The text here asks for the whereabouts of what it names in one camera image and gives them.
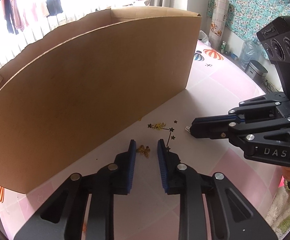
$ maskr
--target folded blanket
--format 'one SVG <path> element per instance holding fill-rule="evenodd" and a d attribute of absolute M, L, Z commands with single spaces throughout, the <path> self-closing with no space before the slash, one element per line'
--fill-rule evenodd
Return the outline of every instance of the folded blanket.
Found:
<path fill-rule="evenodd" d="M 286 180 L 284 186 L 278 188 L 265 220 L 276 233 L 278 240 L 282 240 L 290 231 L 290 189 Z"/>

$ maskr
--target pink and white tablecloth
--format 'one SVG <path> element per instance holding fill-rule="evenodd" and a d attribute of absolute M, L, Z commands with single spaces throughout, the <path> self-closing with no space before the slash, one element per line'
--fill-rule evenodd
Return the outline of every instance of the pink and white tablecloth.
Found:
<path fill-rule="evenodd" d="M 169 139 L 171 151 L 199 173 L 223 172 L 256 209 L 266 215 L 282 177 L 280 167 L 245 160 L 242 150 L 227 139 L 195 139 L 185 131 L 196 117 L 227 114 L 240 101 L 264 92 L 210 47 L 199 41 L 196 50 L 200 53 L 194 56 L 187 88 L 174 98 L 27 195 L 0 187 L 0 218 L 10 240 L 72 173 L 85 176 L 97 172 L 112 163 L 116 154 L 126 151 L 131 139 L 136 141 L 137 147 L 149 146 L 150 153 L 149 158 L 136 156 L 131 193 L 114 197 L 116 240 L 178 239 L 179 196 L 166 195 L 162 188 L 157 160 L 157 141 L 161 138 L 165 143 Z M 168 130 L 149 128 L 149 124 L 162 122 Z"/>

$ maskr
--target roll of wallpaper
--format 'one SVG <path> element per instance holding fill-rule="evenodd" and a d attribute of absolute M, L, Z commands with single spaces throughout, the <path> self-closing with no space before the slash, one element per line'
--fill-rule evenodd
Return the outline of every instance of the roll of wallpaper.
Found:
<path fill-rule="evenodd" d="M 228 7 L 228 0 L 215 0 L 212 23 L 208 35 L 209 42 L 213 49 L 220 48 L 227 19 Z"/>

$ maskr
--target blue balloon print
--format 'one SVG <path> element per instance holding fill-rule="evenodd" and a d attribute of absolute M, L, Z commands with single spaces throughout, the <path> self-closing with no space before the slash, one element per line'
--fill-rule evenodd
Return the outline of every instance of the blue balloon print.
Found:
<path fill-rule="evenodd" d="M 196 61 L 204 61 L 204 57 L 201 55 L 201 51 L 197 50 L 194 54 L 194 60 Z"/>

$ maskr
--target black line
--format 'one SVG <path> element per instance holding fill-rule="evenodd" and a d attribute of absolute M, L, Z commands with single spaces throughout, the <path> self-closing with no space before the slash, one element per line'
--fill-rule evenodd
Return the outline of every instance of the black line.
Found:
<path fill-rule="evenodd" d="M 166 147 L 168 146 L 168 143 L 169 143 L 169 139 L 170 139 L 170 137 L 171 137 L 171 134 L 172 134 L 172 132 L 169 133 L 169 137 L 168 137 L 168 141 L 167 141 L 167 145 L 166 145 Z"/>

